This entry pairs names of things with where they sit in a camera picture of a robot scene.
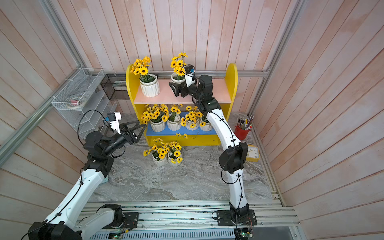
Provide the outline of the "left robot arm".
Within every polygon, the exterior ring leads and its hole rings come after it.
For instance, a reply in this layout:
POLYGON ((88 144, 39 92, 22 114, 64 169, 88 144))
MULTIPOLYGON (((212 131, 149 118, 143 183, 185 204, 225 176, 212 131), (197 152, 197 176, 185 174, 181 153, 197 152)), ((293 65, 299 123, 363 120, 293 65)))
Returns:
POLYGON ((98 131, 89 133, 83 145, 88 151, 88 161, 81 168, 78 181, 44 221, 32 224, 26 236, 30 240, 88 240, 104 227, 123 229, 125 215, 117 204, 104 204, 83 221, 78 221, 78 218, 91 195, 111 171, 115 160, 113 153, 126 144, 137 143, 145 129, 145 124, 132 121, 118 125, 117 133, 111 137, 98 131))

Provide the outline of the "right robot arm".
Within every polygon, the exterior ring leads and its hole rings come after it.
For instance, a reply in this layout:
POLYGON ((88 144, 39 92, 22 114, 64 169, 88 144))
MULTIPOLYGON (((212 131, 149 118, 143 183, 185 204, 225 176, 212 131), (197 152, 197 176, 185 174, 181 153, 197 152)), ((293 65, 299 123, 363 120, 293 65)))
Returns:
POLYGON ((181 84, 169 83, 176 97, 190 95, 196 107, 203 113, 217 133, 223 148, 219 157, 222 173, 227 175, 223 180, 230 187, 230 209, 223 213, 217 212, 218 223, 224 219, 230 219, 235 226, 243 224, 251 219, 250 206, 248 204, 243 183, 243 168, 246 162, 248 145, 241 142, 231 130, 219 102, 213 96, 212 77, 202 75, 199 78, 191 76, 181 84))

